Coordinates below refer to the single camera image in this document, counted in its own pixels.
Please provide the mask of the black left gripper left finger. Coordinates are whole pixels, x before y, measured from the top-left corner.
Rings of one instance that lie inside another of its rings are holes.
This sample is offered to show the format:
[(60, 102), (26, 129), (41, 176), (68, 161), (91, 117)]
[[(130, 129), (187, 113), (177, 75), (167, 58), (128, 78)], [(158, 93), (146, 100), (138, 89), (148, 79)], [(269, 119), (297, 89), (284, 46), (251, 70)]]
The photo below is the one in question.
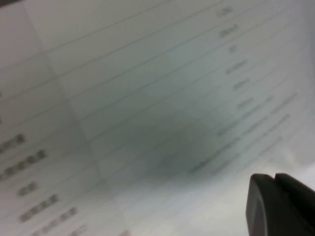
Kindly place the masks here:
[(296, 217), (269, 175), (251, 176), (246, 220), (250, 236), (296, 235)]

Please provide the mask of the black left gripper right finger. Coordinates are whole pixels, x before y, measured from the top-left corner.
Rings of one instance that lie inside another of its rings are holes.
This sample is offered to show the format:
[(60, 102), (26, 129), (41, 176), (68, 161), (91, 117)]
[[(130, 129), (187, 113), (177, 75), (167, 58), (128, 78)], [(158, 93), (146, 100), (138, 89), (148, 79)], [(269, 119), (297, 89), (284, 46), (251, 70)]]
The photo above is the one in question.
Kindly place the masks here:
[(315, 191), (285, 173), (277, 173), (275, 182), (304, 231), (315, 235)]

